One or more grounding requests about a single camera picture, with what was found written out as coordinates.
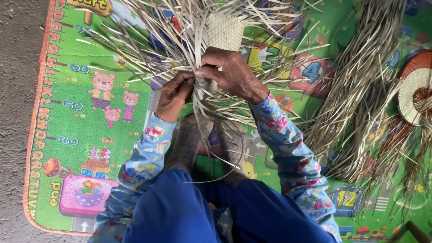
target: foot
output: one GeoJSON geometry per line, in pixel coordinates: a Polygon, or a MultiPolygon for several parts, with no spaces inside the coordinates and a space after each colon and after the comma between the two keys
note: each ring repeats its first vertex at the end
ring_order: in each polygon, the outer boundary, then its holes
{"type": "Polygon", "coordinates": [[[203,115],[199,115],[198,120],[203,134],[200,133],[195,114],[191,114],[181,121],[174,147],[165,163],[165,170],[180,168],[189,173],[192,171],[202,141],[207,139],[213,128],[213,122],[203,115]]]}
{"type": "Polygon", "coordinates": [[[243,160],[246,150],[246,129],[236,121],[214,120],[220,146],[222,159],[239,167],[234,168],[228,163],[223,163],[223,172],[228,174],[223,178],[224,182],[235,187],[240,181],[248,179],[243,173],[243,160]]]}

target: concrete floor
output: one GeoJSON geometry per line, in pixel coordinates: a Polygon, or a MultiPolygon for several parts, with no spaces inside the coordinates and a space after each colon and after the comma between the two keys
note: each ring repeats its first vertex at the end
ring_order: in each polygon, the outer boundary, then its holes
{"type": "Polygon", "coordinates": [[[0,0],[0,242],[84,243],[46,233],[22,208],[25,157],[48,0],[0,0]]]}

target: question mark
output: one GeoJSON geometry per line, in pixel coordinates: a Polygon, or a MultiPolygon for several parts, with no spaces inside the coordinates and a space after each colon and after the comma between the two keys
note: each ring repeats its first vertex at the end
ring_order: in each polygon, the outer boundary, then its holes
{"type": "Polygon", "coordinates": [[[320,44],[320,46],[323,46],[326,43],[326,39],[324,36],[320,35],[317,37],[317,42],[320,44]]]}

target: hand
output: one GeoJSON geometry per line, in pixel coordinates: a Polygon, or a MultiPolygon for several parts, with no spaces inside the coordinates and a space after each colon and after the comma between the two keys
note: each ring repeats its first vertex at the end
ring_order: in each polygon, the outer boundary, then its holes
{"type": "Polygon", "coordinates": [[[245,99],[252,105],[263,102],[269,90],[254,75],[236,51],[208,47],[201,56],[202,67],[195,71],[200,77],[210,78],[224,90],[245,99]]]}
{"type": "Polygon", "coordinates": [[[155,115],[169,123],[177,122],[177,117],[186,99],[192,94],[194,84],[195,75],[180,70],[173,79],[162,86],[162,93],[155,115]]]}

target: floral sleeve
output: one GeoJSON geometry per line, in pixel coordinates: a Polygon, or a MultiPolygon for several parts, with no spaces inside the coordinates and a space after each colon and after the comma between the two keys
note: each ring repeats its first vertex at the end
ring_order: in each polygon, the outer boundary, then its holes
{"type": "Polygon", "coordinates": [[[286,117],[270,93],[256,106],[251,105],[263,141],[273,151],[278,165],[281,191],[293,198],[337,242],[342,242],[334,220],[335,206],[325,193],[327,179],[303,143],[303,133],[286,117]]]}
{"type": "Polygon", "coordinates": [[[167,123],[153,114],[144,134],[135,143],[131,158],[120,168],[119,186],[111,189],[105,211],[96,216],[95,232],[89,243],[122,241],[135,205],[147,191],[150,181],[163,169],[164,155],[175,126],[176,123],[167,123]]]}

